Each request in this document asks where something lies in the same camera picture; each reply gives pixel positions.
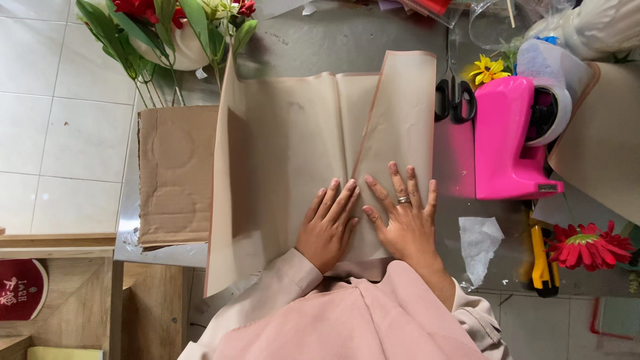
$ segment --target beige jacket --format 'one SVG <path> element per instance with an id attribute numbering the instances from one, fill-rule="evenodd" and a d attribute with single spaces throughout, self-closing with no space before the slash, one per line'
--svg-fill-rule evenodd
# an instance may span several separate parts
<path id="1" fill-rule="evenodd" d="M 352 266 L 347 268 L 344 273 L 357 273 Z M 294 300 L 306 296 L 314 288 L 314 293 L 322 292 L 326 288 L 321 284 L 322 281 L 322 274 L 302 254 L 291 249 L 272 262 L 262 272 L 258 282 L 223 307 L 211 320 L 200 340 L 187 345 L 179 360 L 213 359 L 223 335 L 272 315 Z M 485 358 L 511 359 L 491 306 L 485 299 L 467 295 L 456 283 L 452 315 Z"/>

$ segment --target table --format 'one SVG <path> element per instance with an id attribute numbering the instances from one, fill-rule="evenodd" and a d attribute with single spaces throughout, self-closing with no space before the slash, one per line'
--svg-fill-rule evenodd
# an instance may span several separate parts
<path id="1" fill-rule="evenodd" d="M 386 50 L 427 50 L 438 58 L 438 78 L 454 74 L 477 61 L 486 51 L 468 39 L 468 17 L 449 30 L 418 14 L 402 9 L 381 12 L 372 6 L 316 0 L 317 11 L 302 16 L 302 7 L 260 21 L 258 31 L 238 57 L 240 78 L 310 76 L 324 71 L 377 72 Z M 448 37 L 457 41 L 447 41 Z M 187 105 L 218 104 L 220 93 L 214 76 L 197 80 L 192 72 L 180 74 Z M 170 91 L 161 89 L 164 96 Z M 136 102 L 136 110 L 141 104 Z M 127 153 L 115 259 L 142 263 L 205 267 L 207 245 L 178 245 L 142 253 L 134 229 L 139 219 L 139 170 L 136 132 L 132 125 Z M 438 180 L 436 246 L 445 266 L 458 282 L 470 284 L 460 250 L 459 217 L 495 217 L 505 238 L 489 264 L 482 288 L 522 291 L 519 273 L 532 257 L 526 202 L 475 199 L 474 132 L 471 123 L 454 125 L 448 119 L 435 125 L 433 177 Z M 627 273 L 621 269 L 587 273 L 561 269 L 560 294 L 628 296 Z"/>

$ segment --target blue object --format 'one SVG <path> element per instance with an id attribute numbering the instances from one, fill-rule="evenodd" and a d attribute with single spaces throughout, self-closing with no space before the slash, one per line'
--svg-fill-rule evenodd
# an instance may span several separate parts
<path id="1" fill-rule="evenodd" d="M 536 40 L 542 40 L 544 42 L 548 42 L 551 45 L 557 45 L 558 44 L 558 38 L 557 37 L 535 37 Z"/>

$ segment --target clear plastic sheet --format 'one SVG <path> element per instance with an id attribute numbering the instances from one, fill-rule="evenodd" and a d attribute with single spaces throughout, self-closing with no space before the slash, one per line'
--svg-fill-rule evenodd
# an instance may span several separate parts
<path id="1" fill-rule="evenodd" d="M 507 1 L 511 2 L 515 27 L 511 26 Z M 483 49 L 501 50 L 514 38 L 524 36 L 540 19 L 559 20 L 560 16 L 556 15 L 571 10 L 574 5 L 575 0 L 472 0 L 469 35 Z M 553 25 L 554 22 L 549 21 L 546 26 Z"/>

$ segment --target wooden stick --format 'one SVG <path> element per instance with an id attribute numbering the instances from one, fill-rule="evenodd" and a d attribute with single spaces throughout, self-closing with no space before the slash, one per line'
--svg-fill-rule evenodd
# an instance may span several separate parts
<path id="1" fill-rule="evenodd" d="M 511 27 L 515 28 L 516 23 L 513 21 L 513 11 L 511 10 L 511 0 L 507 0 L 507 7 L 509 8 L 509 18 L 511 19 Z"/>

